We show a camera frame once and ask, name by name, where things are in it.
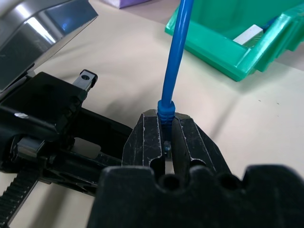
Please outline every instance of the table surface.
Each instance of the table surface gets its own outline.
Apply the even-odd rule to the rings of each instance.
[[[155,0],[117,10],[91,3],[100,15],[37,69],[72,83],[83,69],[98,74],[84,108],[134,127],[161,97],[171,37],[164,24],[178,0]],[[269,69],[234,82],[185,52],[173,95],[218,145],[240,178],[250,164],[288,165],[304,176],[304,46]],[[14,175],[0,174],[0,191]],[[38,183],[11,228],[84,228],[94,198]]]

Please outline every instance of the black machine part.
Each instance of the black machine part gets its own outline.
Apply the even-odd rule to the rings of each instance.
[[[239,180],[193,119],[176,113],[175,174],[165,175],[156,111],[132,130],[82,108],[96,80],[87,70],[73,85],[39,73],[1,100],[0,170],[18,175],[0,197],[0,228],[37,181],[96,196],[88,228],[304,227],[303,181],[292,170],[252,166]],[[74,152],[75,138],[99,145],[99,154]]]
[[[150,162],[163,158],[159,128],[156,111],[142,114],[124,148],[123,167],[102,171],[87,228],[304,227],[304,185],[293,170],[251,166],[239,180],[193,119],[176,113],[175,175],[165,175]]]

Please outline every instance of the hole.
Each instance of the hole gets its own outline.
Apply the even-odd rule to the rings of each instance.
[[[236,190],[240,187],[239,179],[230,174],[221,175],[219,177],[219,182],[223,188],[228,190]]]
[[[176,175],[167,174],[160,178],[160,185],[166,190],[176,191],[181,187],[181,182]]]
[[[154,170],[154,175],[157,180],[165,174],[164,161],[161,158],[153,159],[150,162],[150,167]]]
[[[73,152],[81,154],[87,158],[95,159],[101,150],[101,147],[92,142],[86,141],[81,138],[75,138]]]
[[[202,166],[206,167],[206,163],[203,162],[203,161],[200,161],[200,160],[193,160],[193,161],[190,162],[190,167],[194,167],[194,166],[197,166],[197,165],[202,165]]]
[[[89,80],[90,79],[90,77],[88,75],[81,75],[81,78],[83,80]]]

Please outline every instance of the screw hole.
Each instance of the screw hole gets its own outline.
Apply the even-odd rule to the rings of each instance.
[[[240,181],[237,177],[229,174],[224,174],[219,177],[221,186],[228,190],[236,190],[240,188]]]
[[[176,175],[167,174],[160,178],[160,185],[166,190],[175,191],[181,187],[181,182]]]
[[[82,78],[83,80],[89,80],[89,79],[90,79],[90,77],[89,77],[88,75],[82,75],[81,78]]]

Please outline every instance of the purple object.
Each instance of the purple object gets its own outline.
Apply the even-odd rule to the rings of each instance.
[[[150,0],[102,0],[102,1],[112,6],[115,6],[116,8],[121,9],[124,7],[140,4]]]

